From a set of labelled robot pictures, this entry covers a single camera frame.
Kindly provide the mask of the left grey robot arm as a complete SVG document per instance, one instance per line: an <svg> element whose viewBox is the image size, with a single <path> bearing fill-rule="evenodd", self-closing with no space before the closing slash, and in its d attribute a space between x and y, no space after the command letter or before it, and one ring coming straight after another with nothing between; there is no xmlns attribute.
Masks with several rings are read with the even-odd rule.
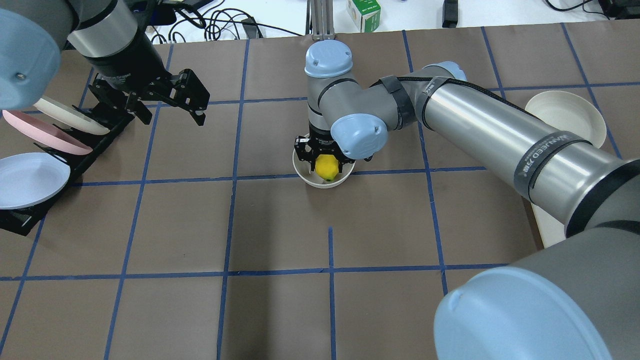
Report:
<svg viewBox="0 0 640 360"><path fill-rule="evenodd" d="M60 68L67 44L112 88L140 101L170 102L171 74L123 0L3 0L1 109L34 105Z"/></svg>

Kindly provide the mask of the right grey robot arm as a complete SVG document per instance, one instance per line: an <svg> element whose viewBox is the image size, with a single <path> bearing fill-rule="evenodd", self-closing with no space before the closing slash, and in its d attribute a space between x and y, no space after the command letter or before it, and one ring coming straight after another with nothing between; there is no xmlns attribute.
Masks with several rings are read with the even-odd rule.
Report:
<svg viewBox="0 0 640 360"><path fill-rule="evenodd" d="M371 158L414 122L452 142L533 205L566 239L473 276L443 297L433 337L440 360L639 358L639 161L624 161L467 82L452 61L367 89L336 39L306 51L310 139L342 162Z"/></svg>

